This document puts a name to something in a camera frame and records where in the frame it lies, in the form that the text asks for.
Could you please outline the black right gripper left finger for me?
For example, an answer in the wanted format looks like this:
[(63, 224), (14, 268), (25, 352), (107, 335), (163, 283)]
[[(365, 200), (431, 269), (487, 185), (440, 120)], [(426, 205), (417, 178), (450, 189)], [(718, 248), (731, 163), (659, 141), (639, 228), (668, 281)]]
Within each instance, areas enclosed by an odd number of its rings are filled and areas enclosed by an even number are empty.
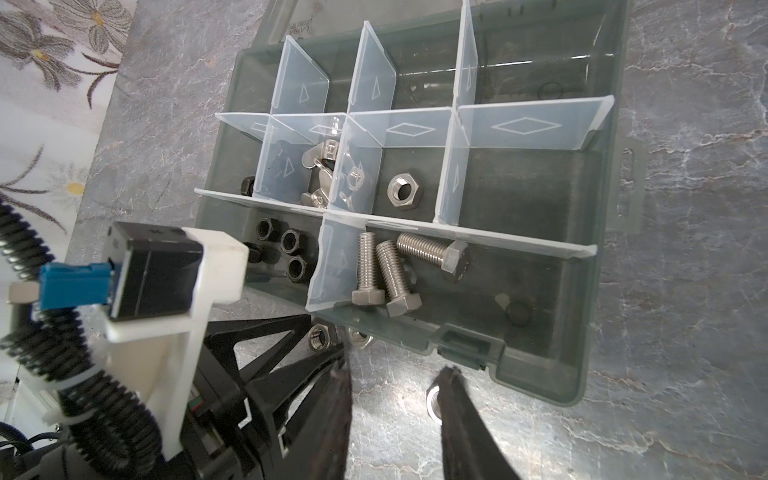
[(351, 376), (333, 365), (293, 401), (280, 432), (287, 453), (263, 457), (265, 479), (343, 479), (352, 421)]

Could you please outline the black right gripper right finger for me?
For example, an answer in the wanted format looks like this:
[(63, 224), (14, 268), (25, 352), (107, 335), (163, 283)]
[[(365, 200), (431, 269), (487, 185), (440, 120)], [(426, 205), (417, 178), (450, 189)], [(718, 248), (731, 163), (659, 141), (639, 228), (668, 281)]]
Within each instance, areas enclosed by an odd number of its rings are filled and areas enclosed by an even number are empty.
[(435, 378), (445, 479), (518, 479), (486, 428), (456, 367)]

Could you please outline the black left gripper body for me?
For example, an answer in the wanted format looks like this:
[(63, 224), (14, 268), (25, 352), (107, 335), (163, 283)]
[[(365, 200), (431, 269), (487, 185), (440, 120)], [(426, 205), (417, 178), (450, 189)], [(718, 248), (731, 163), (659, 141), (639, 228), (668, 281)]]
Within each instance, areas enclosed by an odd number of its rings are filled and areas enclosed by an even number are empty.
[(240, 368), (237, 339), (206, 339), (187, 403), (181, 441), (193, 479), (274, 479), (276, 441), (246, 384), (282, 359), (282, 343)]

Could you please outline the silver wing nut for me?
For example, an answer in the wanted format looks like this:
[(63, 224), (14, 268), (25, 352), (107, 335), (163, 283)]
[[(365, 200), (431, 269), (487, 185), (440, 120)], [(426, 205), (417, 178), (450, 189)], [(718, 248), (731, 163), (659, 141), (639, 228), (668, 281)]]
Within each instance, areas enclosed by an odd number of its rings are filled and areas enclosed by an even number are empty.
[(311, 170), (322, 166), (333, 171), (335, 169), (340, 143), (335, 139), (327, 139), (307, 150), (301, 158), (302, 166)]
[(300, 196), (302, 205), (325, 209), (328, 206), (328, 198), (325, 192), (318, 188), (313, 192), (304, 192)]
[(309, 192), (320, 190), (325, 197), (330, 195), (333, 181), (333, 171), (326, 167), (315, 167), (311, 173)]

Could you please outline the black hex bolt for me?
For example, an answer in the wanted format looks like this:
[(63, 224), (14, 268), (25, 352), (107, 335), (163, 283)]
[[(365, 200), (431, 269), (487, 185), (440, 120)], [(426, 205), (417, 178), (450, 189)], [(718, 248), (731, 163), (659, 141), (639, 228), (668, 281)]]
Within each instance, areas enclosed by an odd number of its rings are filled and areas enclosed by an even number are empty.
[(247, 176), (241, 181), (240, 194), (242, 196), (252, 197), (255, 188), (255, 177)]

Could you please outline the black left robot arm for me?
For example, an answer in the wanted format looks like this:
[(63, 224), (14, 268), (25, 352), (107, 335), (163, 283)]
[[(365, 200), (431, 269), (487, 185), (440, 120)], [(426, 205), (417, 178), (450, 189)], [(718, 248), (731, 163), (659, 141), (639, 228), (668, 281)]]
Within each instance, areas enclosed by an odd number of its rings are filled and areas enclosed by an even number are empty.
[(341, 479), (352, 413), (345, 348), (286, 364), (307, 314), (213, 322), (242, 294), (253, 244), (116, 222), (101, 262), (57, 262), (9, 201), (18, 276), (2, 350), (51, 393), (63, 435), (16, 436), (22, 479)]

